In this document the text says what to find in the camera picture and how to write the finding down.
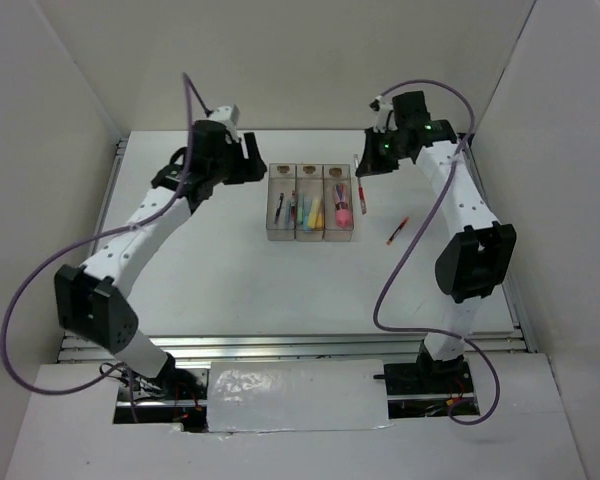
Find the dark purple gel pen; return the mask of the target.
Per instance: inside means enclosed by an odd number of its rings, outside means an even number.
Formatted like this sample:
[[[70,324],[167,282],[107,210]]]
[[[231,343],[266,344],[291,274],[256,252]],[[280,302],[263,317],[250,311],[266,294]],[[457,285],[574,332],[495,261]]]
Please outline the dark purple gel pen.
[[[284,205],[284,200],[285,200],[285,194],[284,194],[284,192],[281,192],[278,197],[275,214],[274,214],[274,225],[276,225],[276,226],[279,224],[279,219],[280,219],[282,207]]]

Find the red black pen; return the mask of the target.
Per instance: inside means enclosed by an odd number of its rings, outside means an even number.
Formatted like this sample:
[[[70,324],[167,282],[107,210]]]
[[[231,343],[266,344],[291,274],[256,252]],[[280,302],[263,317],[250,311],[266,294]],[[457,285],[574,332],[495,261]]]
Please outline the red black pen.
[[[395,230],[391,233],[390,237],[387,239],[387,241],[386,241],[387,246],[391,245],[395,241],[396,237],[400,234],[400,232],[408,224],[409,220],[410,220],[410,218],[408,216],[402,219],[402,221],[399,223],[399,225],[395,228]]]

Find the green highlighter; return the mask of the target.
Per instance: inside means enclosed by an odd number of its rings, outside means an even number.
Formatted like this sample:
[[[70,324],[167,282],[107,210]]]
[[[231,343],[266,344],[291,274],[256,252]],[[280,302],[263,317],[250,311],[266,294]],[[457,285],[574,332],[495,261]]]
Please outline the green highlighter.
[[[300,227],[302,227],[304,225],[305,210],[306,210],[306,196],[304,193],[300,193],[299,199],[297,202],[297,214],[296,214],[296,224]]]

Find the light blue highlighter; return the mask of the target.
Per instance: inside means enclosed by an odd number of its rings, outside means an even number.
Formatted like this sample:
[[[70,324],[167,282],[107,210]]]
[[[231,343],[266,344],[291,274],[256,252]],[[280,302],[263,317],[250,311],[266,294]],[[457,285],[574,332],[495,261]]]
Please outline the light blue highlighter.
[[[304,230],[313,230],[317,221],[318,202],[316,198],[306,199]]]

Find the pink capped pen bundle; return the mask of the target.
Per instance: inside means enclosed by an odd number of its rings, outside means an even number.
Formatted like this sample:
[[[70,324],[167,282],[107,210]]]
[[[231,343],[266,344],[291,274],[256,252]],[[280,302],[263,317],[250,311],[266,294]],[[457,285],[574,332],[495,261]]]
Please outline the pink capped pen bundle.
[[[332,188],[334,202],[334,218],[339,228],[349,229],[353,225],[353,216],[350,208],[349,188],[345,183],[337,183]]]

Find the yellow highlighter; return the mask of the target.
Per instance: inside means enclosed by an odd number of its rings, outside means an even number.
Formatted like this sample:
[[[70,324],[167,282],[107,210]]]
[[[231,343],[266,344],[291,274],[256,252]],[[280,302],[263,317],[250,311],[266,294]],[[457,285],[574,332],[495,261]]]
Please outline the yellow highlighter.
[[[313,231],[322,231],[324,229],[324,199],[322,196],[315,196],[313,198],[316,198],[318,202],[317,221]]]

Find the red white pen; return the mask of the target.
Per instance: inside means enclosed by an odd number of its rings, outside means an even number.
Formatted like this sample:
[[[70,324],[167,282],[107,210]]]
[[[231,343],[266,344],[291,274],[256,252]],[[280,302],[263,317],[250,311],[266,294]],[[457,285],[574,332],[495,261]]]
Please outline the red white pen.
[[[357,184],[357,192],[358,192],[358,199],[359,199],[359,204],[360,204],[360,209],[361,209],[361,214],[364,216],[367,214],[367,204],[366,204],[366,197],[365,197],[365,191],[364,191],[364,187],[362,184],[362,180],[361,177],[358,175],[358,168],[360,166],[360,159],[359,159],[359,155],[358,154],[354,154],[353,155],[353,161],[354,161],[354,170],[355,170],[355,178],[356,178],[356,184]]]

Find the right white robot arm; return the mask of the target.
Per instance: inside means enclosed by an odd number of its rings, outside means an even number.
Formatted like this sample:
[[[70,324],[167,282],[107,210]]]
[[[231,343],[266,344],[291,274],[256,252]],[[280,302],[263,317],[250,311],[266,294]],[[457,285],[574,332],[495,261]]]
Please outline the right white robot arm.
[[[416,379],[440,391],[459,370],[476,313],[506,275],[517,234],[501,223],[483,200],[468,170],[464,149],[451,124],[434,120],[421,91],[390,100],[376,97],[376,114],[365,131],[359,178],[391,173],[409,159],[429,181],[434,207],[445,219],[449,242],[434,266],[436,283],[450,305],[442,325],[425,336]]]

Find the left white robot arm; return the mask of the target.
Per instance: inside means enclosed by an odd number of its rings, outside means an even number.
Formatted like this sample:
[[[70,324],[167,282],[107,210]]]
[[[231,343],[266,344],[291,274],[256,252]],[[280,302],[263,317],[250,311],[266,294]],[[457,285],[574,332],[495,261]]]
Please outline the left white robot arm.
[[[80,266],[56,272],[60,326],[124,363],[156,399],[169,397],[179,383],[193,384],[194,376],[141,332],[127,298],[144,267],[216,185],[257,182],[266,171],[254,133],[235,139],[218,121],[193,123],[187,146],[157,172],[121,232]]]

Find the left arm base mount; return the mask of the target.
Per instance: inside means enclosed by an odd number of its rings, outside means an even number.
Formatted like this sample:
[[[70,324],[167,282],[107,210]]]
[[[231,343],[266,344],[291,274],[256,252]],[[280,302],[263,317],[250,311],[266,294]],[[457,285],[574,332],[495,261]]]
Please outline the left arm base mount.
[[[148,379],[119,369],[113,423],[173,424],[189,433],[206,433],[209,369],[176,368],[164,379]]]

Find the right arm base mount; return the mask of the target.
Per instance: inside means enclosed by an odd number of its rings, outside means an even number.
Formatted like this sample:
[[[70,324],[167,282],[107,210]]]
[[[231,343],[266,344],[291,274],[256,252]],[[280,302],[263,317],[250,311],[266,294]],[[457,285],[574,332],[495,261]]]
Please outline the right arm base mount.
[[[458,395],[474,392],[468,363],[460,355],[454,360],[433,360],[420,352],[414,363],[385,364],[383,371],[373,375],[383,381],[390,396]]]

